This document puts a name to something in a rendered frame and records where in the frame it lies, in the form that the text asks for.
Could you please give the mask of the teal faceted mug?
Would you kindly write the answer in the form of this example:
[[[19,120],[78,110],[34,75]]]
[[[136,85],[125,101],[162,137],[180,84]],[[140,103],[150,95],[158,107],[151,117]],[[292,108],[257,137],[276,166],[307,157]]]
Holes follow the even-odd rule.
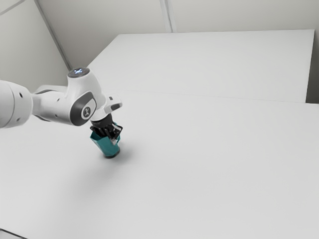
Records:
[[[92,132],[90,135],[91,140],[97,145],[100,151],[106,158],[113,158],[120,153],[120,147],[118,145],[121,137],[114,141],[106,137],[101,137],[95,132]]]

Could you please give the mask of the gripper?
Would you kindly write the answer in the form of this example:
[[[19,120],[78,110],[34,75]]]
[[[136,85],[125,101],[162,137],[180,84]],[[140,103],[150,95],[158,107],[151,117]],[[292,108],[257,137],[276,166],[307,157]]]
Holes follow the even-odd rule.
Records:
[[[105,118],[98,121],[91,121],[90,129],[100,137],[109,137],[113,145],[118,144],[120,140],[120,133],[123,129],[122,126],[117,125],[108,114]]]

